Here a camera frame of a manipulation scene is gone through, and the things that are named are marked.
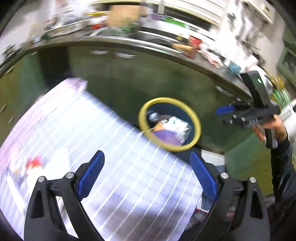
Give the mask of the blue checkered tablecloth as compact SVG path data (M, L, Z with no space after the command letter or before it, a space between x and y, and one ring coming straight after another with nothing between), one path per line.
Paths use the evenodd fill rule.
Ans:
M65 178L104 240L178 240L201 185L157 146L68 78L39 99L1 146L1 211L24 236L35 184Z

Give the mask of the green kitchen cabinets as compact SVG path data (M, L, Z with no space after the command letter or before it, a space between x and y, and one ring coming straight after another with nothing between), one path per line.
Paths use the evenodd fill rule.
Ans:
M122 118L138 125L147 101L171 97L190 106L201 121L199 146L224 154L231 176L257 178L273 191L269 151L252 130L225 126L215 110L250 93L228 69L197 55L194 60L127 45L47 46L24 52L1 67L1 139L38 97L66 78L87 80L88 91Z

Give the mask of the dark kitchen countertop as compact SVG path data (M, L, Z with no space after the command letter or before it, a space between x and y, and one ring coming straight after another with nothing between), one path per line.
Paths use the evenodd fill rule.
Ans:
M201 72L227 86L230 90L236 92L239 96L250 98L250 92L243 84L242 80L236 75L230 73L228 69L218 69L210 64L200 54L196 54L194 59L182 55L176 50L164 47L158 44L122 37L89 37L65 35L64 37L50 38L41 40L31 46L23 48L12 60L6 64L1 64L1 76L11 69L20 59L29 52L36 52L41 49L51 47L69 47L69 46L104 46L107 48L128 49L137 52L158 56L182 64Z

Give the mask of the purple holographic box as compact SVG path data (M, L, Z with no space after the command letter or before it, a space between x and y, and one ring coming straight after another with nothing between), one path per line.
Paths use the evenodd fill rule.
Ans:
M172 146L181 146L183 143L179 138L179 135L168 131L168 130L161 130L153 132L154 136L159 139L160 141L164 142L167 145Z

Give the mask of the red white carton box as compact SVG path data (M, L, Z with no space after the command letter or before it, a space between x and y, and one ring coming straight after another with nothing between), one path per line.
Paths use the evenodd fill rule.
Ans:
M165 130L178 134L183 144L192 130L192 126L188 122L176 116L171 116L169 119L162 120L162 124Z

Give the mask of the clear plastic water bottle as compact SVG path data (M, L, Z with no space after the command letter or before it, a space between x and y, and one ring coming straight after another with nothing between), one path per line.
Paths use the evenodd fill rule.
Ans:
M163 115L160 115L160 114L157 113L157 112L154 112L154 113L151 113L151 114L149 115L149 118L148 118L148 119L149 119L149 121L150 121L151 123L158 123L158 122L164 120L165 117L163 117Z

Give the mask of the yellow rimmed trash bin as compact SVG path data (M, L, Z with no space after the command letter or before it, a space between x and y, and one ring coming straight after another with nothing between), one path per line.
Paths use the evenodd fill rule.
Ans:
M184 102L158 97L146 102L138 114L140 129L163 149L182 152L193 147L201 137L201 122Z

